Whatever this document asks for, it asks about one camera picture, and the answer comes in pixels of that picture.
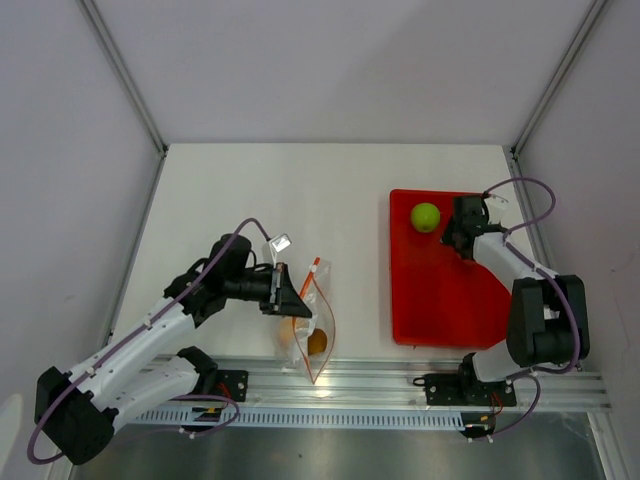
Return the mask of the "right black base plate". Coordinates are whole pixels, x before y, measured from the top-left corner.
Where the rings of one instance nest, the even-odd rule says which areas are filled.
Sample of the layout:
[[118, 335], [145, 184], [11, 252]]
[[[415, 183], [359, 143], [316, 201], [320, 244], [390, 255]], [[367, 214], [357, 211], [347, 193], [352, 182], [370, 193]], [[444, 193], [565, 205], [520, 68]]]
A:
[[515, 390], [505, 381], [480, 382], [457, 373], [431, 373], [415, 377], [430, 406], [515, 407]]

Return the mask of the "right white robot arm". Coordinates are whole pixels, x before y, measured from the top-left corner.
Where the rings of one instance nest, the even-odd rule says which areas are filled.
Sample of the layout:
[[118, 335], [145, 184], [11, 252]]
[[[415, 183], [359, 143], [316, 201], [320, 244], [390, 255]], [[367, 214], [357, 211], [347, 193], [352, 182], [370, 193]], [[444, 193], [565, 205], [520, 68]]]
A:
[[506, 337], [468, 354], [454, 375], [458, 395], [479, 403], [528, 372], [562, 375], [591, 350], [584, 282], [561, 275], [521, 252], [490, 217], [487, 194], [453, 199], [441, 243], [488, 270], [511, 294]]

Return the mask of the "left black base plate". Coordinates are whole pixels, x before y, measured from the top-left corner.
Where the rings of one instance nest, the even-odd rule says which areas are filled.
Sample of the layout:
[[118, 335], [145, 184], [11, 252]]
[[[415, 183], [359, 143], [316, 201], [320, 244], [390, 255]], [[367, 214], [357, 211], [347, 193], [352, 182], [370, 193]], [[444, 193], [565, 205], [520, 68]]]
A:
[[219, 370], [213, 393], [242, 403], [246, 400], [248, 380], [249, 372], [246, 370]]

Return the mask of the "left frame post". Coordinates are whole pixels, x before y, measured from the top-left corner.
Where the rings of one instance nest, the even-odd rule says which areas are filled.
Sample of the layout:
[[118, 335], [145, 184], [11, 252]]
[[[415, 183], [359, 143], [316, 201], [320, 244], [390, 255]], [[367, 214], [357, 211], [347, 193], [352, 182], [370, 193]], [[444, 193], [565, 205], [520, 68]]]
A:
[[167, 143], [163, 139], [157, 123], [148, 108], [147, 102], [143, 98], [137, 82], [131, 74], [124, 55], [98, 3], [93, 0], [78, 0], [76, 1], [76, 5], [79, 7], [122, 92], [153, 145], [154, 150], [163, 157], [168, 150]]

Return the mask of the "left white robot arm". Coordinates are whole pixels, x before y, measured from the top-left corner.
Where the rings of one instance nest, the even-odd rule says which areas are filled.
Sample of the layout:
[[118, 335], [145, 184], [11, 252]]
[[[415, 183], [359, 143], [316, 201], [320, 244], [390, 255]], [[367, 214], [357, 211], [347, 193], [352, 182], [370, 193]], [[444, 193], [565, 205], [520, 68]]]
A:
[[254, 302], [268, 316], [311, 318], [287, 264], [251, 266], [251, 252], [247, 238], [223, 235], [123, 338], [66, 371], [50, 367], [43, 372], [36, 382], [34, 432], [45, 434], [60, 457], [83, 465], [150, 409], [174, 399], [216, 400], [218, 366], [197, 347], [181, 349], [161, 368], [146, 367], [230, 300]]

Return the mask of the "right frame post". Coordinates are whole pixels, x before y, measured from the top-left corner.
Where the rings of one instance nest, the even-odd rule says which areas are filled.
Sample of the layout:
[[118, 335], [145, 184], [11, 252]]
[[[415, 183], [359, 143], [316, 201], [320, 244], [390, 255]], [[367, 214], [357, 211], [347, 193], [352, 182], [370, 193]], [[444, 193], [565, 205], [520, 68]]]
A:
[[590, 37], [611, 5], [612, 1], [610, 0], [594, 0], [589, 3], [586, 12], [580, 19], [574, 33], [571, 35], [567, 46], [563, 49], [551, 76], [535, 101], [532, 110], [528, 114], [526, 121], [510, 148], [511, 156], [516, 162], [519, 161], [525, 147], [541, 124], [555, 97], [560, 93], [564, 83], [576, 66], [579, 57], [586, 48]]

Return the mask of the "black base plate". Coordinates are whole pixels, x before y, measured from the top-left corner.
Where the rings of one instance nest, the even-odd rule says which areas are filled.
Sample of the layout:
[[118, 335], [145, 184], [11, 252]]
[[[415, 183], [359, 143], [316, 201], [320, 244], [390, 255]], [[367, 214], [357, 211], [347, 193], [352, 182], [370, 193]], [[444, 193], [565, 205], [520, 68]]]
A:
[[249, 372], [246, 370], [219, 370], [213, 393], [242, 403], [246, 400], [248, 380]]
[[415, 377], [430, 406], [515, 407], [515, 390], [505, 381], [480, 382], [457, 373], [431, 373]]

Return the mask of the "green apple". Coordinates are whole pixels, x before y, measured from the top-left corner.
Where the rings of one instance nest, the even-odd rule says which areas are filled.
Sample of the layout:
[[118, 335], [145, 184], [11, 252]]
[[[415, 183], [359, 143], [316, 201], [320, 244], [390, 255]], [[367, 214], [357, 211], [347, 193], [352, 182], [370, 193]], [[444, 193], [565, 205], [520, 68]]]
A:
[[441, 213], [432, 203], [419, 203], [410, 212], [410, 221], [413, 228], [419, 233], [432, 233], [440, 224]]

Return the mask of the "aluminium mounting rail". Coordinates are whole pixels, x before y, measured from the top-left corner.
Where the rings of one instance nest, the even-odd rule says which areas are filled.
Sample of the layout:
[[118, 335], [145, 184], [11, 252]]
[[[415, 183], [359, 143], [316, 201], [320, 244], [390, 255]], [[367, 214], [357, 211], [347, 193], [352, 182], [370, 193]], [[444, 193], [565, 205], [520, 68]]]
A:
[[[246, 406], [312, 409], [409, 410], [426, 405], [426, 396], [413, 379], [427, 373], [450, 373], [455, 359], [339, 359], [326, 365], [310, 383], [278, 358], [217, 357], [222, 369], [249, 372]], [[541, 396], [536, 412], [610, 412], [602, 375], [574, 371], [565, 375], [539, 373]]]

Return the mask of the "red plastic tray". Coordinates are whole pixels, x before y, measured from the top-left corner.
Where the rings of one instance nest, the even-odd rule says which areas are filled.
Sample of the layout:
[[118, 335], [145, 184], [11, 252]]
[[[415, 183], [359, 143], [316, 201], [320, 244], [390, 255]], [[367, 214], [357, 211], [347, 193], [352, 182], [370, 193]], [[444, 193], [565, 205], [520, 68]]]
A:
[[[391, 324], [400, 345], [487, 349], [506, 337], [509, 290], [440, 242], [457, 195], [407, 189], [389, 194]], [[432, 233], [420, 233], [411, 223], [411, 211], [421, 203], [440, 211]]]

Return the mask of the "clear zip top bag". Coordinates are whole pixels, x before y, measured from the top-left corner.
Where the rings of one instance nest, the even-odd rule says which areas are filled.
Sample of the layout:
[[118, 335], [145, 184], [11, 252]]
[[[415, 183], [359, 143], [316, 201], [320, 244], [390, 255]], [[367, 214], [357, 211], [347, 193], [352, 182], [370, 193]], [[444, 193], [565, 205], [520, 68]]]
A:
[[[331, 263], [316, 257], [309, 267], [308, 274], [302, 284], [300, 296], [312, 311], [310, 319], [291, 318], [295, 322], [295, 342], [287, 349], [278, 344], [277, 331], [279, 319], [273, 326], [272, 339], [277, 357], [284, 368], [294, 369], [311, 384], [316, 385], [324, 373], [333, 354], [336, 342], [336, 318], [330, 303], [331, 298]], [[309, 356], [307, 338], [316, 329], [322, 329], [328, 337], [328, 346], [324, 353]]]

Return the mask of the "frame post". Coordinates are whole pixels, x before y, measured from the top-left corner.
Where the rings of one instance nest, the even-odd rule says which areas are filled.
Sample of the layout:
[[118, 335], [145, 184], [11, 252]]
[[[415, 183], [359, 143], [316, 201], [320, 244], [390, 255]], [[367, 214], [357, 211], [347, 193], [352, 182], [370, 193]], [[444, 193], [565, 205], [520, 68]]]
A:
[[76, 1], [76, 5], [79, 7], [122, 92], [153, 145], [154, 150], [163, 157], [168, 150], [167, 143], [163, 139], [157, 123], [148, 108], [147, 102], [143, 98], [137, 82], [131, 74], [124, 55], [98, 3], [93, 0], [78, 0]]
[[532, 110], [528, 114], [526, 121], [510, 148], [511, 156], [516, 162], [519, 161], [525, 147], [541, 124], [555, 97], [560, 93], [564, 83], [576, 66], [579, 57], [586, 48], [590, 37], [611, 5], [612, 1], [610, 0], [594, 0], [589, 3], [586, 12], [580, 19], [574, 33], [571, 35], [567, 46], [563, 49], [551, 76], [535, 101]]

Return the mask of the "small brown yellow fruit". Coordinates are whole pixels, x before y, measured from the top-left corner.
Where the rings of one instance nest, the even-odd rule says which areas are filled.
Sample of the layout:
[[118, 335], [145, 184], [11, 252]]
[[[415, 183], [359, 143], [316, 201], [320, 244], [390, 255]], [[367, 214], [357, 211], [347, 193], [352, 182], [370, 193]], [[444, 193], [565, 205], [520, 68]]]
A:
[[307, 352], [309, 356], [320, 355], [324, 353], [328, 346], [327, 334], [319, 328], [316, 328], [307, 338]]

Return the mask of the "yellow orange mango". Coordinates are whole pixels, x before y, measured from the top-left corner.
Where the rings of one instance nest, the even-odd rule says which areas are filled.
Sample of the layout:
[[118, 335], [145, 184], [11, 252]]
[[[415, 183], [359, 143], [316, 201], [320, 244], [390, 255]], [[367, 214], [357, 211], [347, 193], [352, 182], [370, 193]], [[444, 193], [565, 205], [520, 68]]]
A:
[[277, 331], [278, 344], [282, 349], [287, 349], [295, 342], [295, 322], [291, 318], [283, 319]]

